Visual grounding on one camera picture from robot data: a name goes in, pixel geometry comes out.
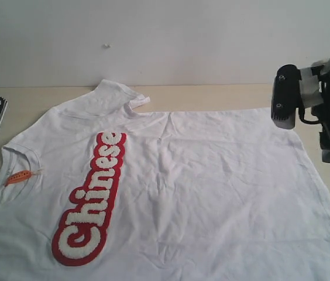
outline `letter patch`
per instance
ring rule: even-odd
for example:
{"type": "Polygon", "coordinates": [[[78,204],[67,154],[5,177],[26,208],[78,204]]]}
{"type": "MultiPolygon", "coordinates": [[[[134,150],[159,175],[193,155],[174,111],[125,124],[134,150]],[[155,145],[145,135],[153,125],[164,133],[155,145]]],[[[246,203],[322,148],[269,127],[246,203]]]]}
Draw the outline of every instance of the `letter patch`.
{"type": "Polygon", "coordinates": [[[53,256],[63,265],[80,266],[102,251],[111,220],[126,141],[124,133],[99,133],[91,171],[69,196],[77,206],[66,210],[52,240],[53,256]]]}

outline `white t-shirt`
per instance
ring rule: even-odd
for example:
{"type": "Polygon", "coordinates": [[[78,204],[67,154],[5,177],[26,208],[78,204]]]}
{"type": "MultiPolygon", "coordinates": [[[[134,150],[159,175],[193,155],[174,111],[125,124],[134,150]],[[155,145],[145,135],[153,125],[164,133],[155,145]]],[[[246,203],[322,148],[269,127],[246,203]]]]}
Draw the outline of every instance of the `white t-shirt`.
{"type": "Polygon", "coordinates": [[[0,280],[330,280],[330,194],[295,132],[147,102],[103,81],[2,148],[0,280]]]}

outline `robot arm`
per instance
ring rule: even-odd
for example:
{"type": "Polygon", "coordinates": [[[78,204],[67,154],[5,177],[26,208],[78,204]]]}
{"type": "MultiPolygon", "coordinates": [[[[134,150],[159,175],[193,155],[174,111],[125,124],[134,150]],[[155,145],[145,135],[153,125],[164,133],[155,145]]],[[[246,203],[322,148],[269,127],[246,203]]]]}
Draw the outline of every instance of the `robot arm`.
{"type": "Polygon", "coordinates": [[[330,163],[330,59],[303,69],[289,64],[279,69],[273,87],[271,118],[279,128],[293,129],[296,109],[303,123],[322,125],[322,161],[330,163]],[[306,108],[311,108],[317,121],[305,119],[306,108]]]}

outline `red outline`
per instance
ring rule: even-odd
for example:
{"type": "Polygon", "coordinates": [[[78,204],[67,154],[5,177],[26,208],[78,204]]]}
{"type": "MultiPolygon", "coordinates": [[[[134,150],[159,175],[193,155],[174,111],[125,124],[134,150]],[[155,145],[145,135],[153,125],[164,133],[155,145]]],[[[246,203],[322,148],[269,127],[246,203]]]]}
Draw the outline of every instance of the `red outline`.
{"type": "Polygon", "coordinates": [[[106,169],[101,169],[96,165],[96,160],[99,157],[102,157],[102,156],[99,155],[99,148],[103,145],[107,145],[108,148],[110,148],[112,146],[112,145],[109,145],[107,143],[103,143],[102,135],[103,135],[103,133],[99,133],[97,135],[97,145],[94,149],[94,158],[90,162],[91,170],[88,173],[83,186],[77,187],[69,195],[70,202],[72,202],[74,204],[77,204],[77,206],[74,209],[66,210],[63,213],[63,215],[61,216],[60,222],[59,222],[59,227],[58,227],[56,233],[54,234],[54,237],[53,237],[53,240],[52,240],[52,253],[53,253],[53,256],[60,263],[62,263],[63,265],[66,265],[66,266],[80,266],[80,265],[85,265],[86,263],[91,262],[94,258],[96,258],[98,256],[98,254],[102,251],[102,249],[105,245],[106,230],[107,230],[107,228],[109,226],[109,223],[110,223],[110,220],[111,220],[112,211],[113,211],[113,208],[114,208],[114,201],[115,201],[115,198],[116,198],[116,195],[117,195],[119,176],[121,175],[121,166],[123,164],[123,156],[125,154],[125,147],[123,146],[123,144],[126,141],[126,134],[125,133],[121,134],[121,140],[119,141],[119,143],[116,144],[116,146],[119,147],[120,152],[115,157],[118,160],[117,165],[115,165],[114,167],[111,168],[111,169],[114,169],[114,171],[115,171],[114,176],[112,176],[112,177],[101,177],[100,178],[101,180],[107,180],[109,178],[113,179],[113,184],[112,184],[112,187],[110,188],[109,198],[107,199],[108,207],[105,210],[105,219],[104,219],[103,225],[101,227],[99,227],[96,224],[73,223],[72,225],[75,225],[75,226],[78,227],[78,233],[70,235],[68,237],[68,240],[67,240],[67,243],[70,247],[79,248],[79,247],[85,246],[91,239],[91,232],[90,232],[91,228],[92,227],[97,227],[100,231],[100,236],[101,236],[100,243],[88,256],[85,256],[84,258],[81,258],[81,259],[68,258],[68,257],[64,256],[61,253],[60,249],[59,249],[60,235],[63,232],[63,230],[66,227],[68,227],[68,225],[66,225],[66,223],[65,223],[67,215],[71,212],[80,212],[82,206],[86,203],[100,203],[102,201],[101,199],[90,199],[89,201],[87,201],[85,199],[85,197],[83,197],[82,199],[77,199],[75,197],[75,194],[78,190],[84,190],[87,193],[89,190],[105,190],[106,189],[104,187],[96,187],[94,189],[89,189],[88,188],[88,186],[90,185],[90,182],[92,180],[92,175],[95,172],[106,170],[106,169]],[[75,240],[78,239],[79,237],[81,237],[82,235],[84,235],[84,239],[80,242],[76,242],[75,240]]]}

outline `t-shirt sleeve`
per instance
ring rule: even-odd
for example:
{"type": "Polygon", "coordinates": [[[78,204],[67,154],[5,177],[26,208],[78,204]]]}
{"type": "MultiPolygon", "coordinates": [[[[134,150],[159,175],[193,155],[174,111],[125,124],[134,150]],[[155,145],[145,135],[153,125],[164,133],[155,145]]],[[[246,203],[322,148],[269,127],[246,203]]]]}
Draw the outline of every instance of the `t-shirt sleeve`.
{"type": "Polygon", "coordinates": [[[102,80],[93,91],[64,102],[55,109],[66,115],[104,116],[116,111],[129,101],[138,101],[132,103],[132,108],[134,108],[135,105],[142,105],[150,100],[125,85],[102,80]]]}

